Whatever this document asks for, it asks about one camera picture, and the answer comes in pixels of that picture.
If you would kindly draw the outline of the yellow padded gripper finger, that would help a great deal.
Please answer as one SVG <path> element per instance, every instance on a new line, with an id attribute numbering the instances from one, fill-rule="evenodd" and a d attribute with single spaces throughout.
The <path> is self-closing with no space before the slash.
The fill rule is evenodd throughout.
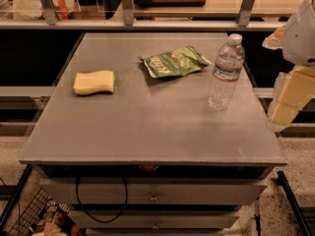
<path id="1" fill-rule="evenodd" d="M 295 65 L 288 74 L 280 72 L 268 108 L 267 128 L 273 132 L 285 129 L 314 96 L 314 67 Z"/>

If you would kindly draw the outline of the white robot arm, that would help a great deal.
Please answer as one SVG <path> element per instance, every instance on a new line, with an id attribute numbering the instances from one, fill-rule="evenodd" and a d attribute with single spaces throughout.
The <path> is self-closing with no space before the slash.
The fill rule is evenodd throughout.
<path id="1" fill-rule="evenodd" d="M 268 108 L 267 127 L 280 132 L 315 96 L 315 0 L 304 0 L 284 26 L 265 38 L 262 46 L 283 51 L 283 59 L 294 65 L 279 72 L 273 100 Z"/>

